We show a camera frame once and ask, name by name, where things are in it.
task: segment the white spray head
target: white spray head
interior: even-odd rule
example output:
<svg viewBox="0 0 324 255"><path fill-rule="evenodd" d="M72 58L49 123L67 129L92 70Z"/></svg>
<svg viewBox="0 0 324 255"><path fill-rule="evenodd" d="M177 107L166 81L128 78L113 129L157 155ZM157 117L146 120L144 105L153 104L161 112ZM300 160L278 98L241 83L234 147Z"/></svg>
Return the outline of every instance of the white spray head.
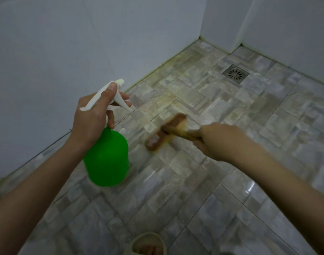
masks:
<svg viewBox="0 0 324 255"><path fill-rule="evenodd" d="M110 85L110 83L112 83L112 82L115 82L116 84L117 84L117 92L116 92L116 95L115 95L115 97L114 97L114 99L113 99L113 101L111 101L110 103L112 103L112 102L116 102L119 106L121 106L121 107L123 107L123 108L125 108L126 110L128 110L128 111L132 111L131 110L131 108L130 107L128 107L128 105L125 103L125 101L123 100L123 98L121 97L121 94L120 94L120 92L118 91L120 88L121 88L121 86L123 85L123 83L124 83L124 80L123 79L119 79L119 80L117 80L117 81L110 81L107 85L105 85L104 87L102 87L91 99L90 99L90 101L88 102L88 104L85 106L85 107L81 107L81 108L79 108L81 111L88 111L88 110L90 110L94 105L95 105L95 103L97 102L97 100L100 98L100 96L101 96L101 94L102 94L102 92L103 91L105 91L107 88L108 88L108 86ZM108 121L109 121L109 119L108 119L108 116L107 116L107 118L106 118L106 122L105 122L105 126L107 126L108 125Z"/></svg>

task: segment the person's left hand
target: person's left hand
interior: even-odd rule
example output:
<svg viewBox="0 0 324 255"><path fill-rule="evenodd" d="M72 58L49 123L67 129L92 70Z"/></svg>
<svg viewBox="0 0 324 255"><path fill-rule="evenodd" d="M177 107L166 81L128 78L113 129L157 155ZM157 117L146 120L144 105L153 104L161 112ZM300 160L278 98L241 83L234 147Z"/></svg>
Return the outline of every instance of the person's left hand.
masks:
<svg viewBox="0 0 324 255"><path fill-rule="evenodd" d="M117 105L116 103L110 104L110 102L114 99L116 92L117 84L111 83L109 87L102 93L101 97L97 100L93 108L88 111L81 111L79 108L86 106L86 104L96 93L79 99L71 130L71 140L77 144L91 148L99 139L102 131L104 130L106 115L109 118L108 126L111 129L115 127L114 113L111 110L107 110L107 107L109 105ZM120 94L124 100L129 98L128 94L123 92L120 92ZM131 107L130 102L126 101L126 104Z"/></svg>

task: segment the wall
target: wall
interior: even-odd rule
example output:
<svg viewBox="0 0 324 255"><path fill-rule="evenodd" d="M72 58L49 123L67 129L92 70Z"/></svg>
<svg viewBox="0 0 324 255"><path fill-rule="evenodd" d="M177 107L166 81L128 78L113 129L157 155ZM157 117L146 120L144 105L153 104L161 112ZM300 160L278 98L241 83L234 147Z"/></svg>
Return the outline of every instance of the wall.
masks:
<svg viewBox="0 0 324 255"><path fill-rule="evenodd" d="M0 4L0 178L66 134L78 98L136 81L195 41L206 0Z"/></svg>
<svg viewBox="0 0 324 255"><path fill-rule="evenodd" d="M324 0L263 0L242 43L324 82Z"/></svg>
<svg viewBox="0 0 324 255"><path fill-rule="evenodd" d="M201 37L232 53L241 43L242 32L257 7L256 0L208 0Z"/></svg>

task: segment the forearm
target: forearm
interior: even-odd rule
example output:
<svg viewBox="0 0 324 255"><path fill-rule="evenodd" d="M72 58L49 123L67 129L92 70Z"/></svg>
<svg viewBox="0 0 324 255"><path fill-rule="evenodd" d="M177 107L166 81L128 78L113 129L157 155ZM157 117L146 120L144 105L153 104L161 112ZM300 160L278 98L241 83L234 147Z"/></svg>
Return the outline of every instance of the forearm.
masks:
<svg viewBox="0 0 324 255"><path fill-rule="evenodd" d="M0 254L18 253L84 155L85 149L68 140L0 201Z"/></svg>
<svg viewBox="0 0 324 255"><path fill-rule="evenodd" d="M311 246L324 254L324 195L253 144L234 165L252 178Z"/></svg>

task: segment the drain hole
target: drain hole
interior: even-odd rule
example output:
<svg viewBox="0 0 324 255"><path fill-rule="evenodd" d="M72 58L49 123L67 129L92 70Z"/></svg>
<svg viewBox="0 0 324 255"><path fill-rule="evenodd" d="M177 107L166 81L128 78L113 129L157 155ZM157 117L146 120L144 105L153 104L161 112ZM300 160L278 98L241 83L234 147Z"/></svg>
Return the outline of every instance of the drain hole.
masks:
<svg viewBox="0 0 324 255"><path fill-rule="evenodd" d="M238 68L235 65L231 65L222 74L235 81L236 83L241 83L248 76L249 73Z"/></svg>

